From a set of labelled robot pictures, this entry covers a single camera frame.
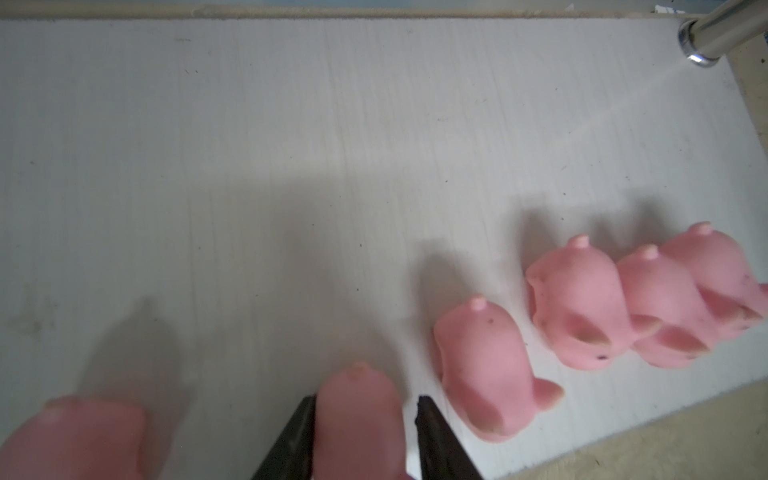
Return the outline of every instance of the rubber pig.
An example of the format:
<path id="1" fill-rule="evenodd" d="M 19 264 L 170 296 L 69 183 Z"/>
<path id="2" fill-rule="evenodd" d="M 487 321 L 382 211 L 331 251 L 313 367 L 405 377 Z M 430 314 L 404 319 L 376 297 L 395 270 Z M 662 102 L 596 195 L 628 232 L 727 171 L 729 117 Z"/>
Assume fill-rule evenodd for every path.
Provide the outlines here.
<path id="1" fill-rule="evenodd" d="M 327 379 L 317 393 L 315 480 L 411 480 L 402 402 L 392 380 L 364 362 Z"/>
<path id="2" fill-rule="evenodd" d="M 632 346 L 646 362 L 685 367 L 717 344 L 716 321 L 682 263 L 648 244 L 621 259 L 617 268 L 630 316 L 663 323 L 653 336 Z"/>
<path id="3" fill-rule="evenodd" d="M 445 394 L 486 442 L 510 439 L 564 395 L 556 383 L 533 376 L 520 329 L 483 295 L 440 317 L 434 335 Z"/>
<path id="4" fill-rule="evenodd" d="M 49 400 L 0 448 L 0 478 L 142 480 L 143 409 L 65 396 Z"/>
<path id="5" fill-rule="evenodd" d="M 758 284 L 739 244 L 710 222 L 692 225 L 660 251 L 693 276 L 721 339 L 738 337 L 768 315 L 768 284 Z"/>
<path id="6" fill-rule="evenodd" d="M 630 318 L 616 264 L 587 235 L 536 260 L 525 279 L 534 325 L 571 368 L 604 368 L 661 327 L 659 319 Z"/>

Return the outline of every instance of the white board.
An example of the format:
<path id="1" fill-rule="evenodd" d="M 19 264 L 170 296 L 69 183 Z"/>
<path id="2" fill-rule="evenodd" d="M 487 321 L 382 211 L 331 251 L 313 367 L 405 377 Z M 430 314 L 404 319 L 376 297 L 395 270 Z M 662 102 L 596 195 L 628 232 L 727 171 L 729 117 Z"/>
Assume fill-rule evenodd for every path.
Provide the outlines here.
<path id="1" fill-rule="evenodd" d="M 676 30 L 0 23 L 0 437 L 96 392 L 150 408 L 161 478 L 248 478 L 362 358 L 402 390 L 413 475 L 429 394 L 491 479 L 768 376 L 765 326 L 688 369 L 577 372 L 526 313 L 521 264 L 582 231 L 619 256 L 712 220 L 768 279 L 768 162 L 728 64 L 693 66 Z M 567 392 L 501 445 L 457 420 L 425 346 L 470 291 Z"/>

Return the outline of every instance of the chrome pipe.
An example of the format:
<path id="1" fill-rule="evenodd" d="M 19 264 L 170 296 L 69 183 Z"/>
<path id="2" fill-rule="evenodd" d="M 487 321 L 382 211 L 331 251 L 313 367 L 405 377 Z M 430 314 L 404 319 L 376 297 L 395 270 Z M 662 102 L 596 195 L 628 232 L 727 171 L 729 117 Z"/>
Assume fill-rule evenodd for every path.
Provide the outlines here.
<path id="1" fill-rule="evenodd" d="M 768 30 L 768 0 L 729 0 L 709 15 L 681 25 L 677 40 L 683 53 L 702 67 Z"/>

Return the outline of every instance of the beige floor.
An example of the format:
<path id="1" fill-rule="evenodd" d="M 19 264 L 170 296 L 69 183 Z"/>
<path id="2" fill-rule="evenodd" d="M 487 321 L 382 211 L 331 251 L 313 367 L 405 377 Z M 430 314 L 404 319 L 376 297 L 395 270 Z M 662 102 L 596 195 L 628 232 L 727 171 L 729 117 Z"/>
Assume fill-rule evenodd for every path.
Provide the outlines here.
<path id="1" fill-rule="evenodd" d="M 768 152 L 768 45 L 729 55 Z M 579 449 L 508 480 L 765 480 L 768 380 Z"/>

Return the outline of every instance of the black plastic piece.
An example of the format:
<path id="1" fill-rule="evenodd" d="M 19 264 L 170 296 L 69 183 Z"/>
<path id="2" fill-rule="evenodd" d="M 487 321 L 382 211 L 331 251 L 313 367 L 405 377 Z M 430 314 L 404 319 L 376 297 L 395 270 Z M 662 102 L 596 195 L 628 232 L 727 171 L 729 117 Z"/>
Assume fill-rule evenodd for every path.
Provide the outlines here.
<path id="1" fill-rule="evenodd" d="M 310 480 L 315 396 L 304 397 L 251 480 Z"/>
<path id="2" fill-rule="evenodd" d="M 422 480 L 482 480 L 432 397 L 419 397 L 416 431 Z"/>

